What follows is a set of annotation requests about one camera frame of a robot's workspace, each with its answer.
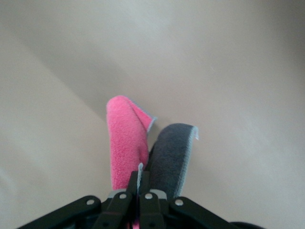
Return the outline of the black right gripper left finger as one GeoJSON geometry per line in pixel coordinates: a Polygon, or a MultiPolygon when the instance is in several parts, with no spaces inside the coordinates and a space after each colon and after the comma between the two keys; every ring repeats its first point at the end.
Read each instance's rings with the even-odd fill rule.
{"type": "Polygon", "coordinates": [[[23,226],[21,229],[128,229],[135,213],[138,172],[130,175],[127,188],[110,192],[102,202],[84,196],[23,226]]]}

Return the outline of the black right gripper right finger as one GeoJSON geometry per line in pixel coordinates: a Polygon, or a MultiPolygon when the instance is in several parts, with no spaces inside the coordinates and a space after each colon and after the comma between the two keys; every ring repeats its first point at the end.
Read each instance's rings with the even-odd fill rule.
{"type": "Polygon", "coordinates": [[[142,173],[139,187],[139,227],[141,229],[236,229],[186,197],[168,200],[165,192],[152,189],[150,173],[142,173]]]}

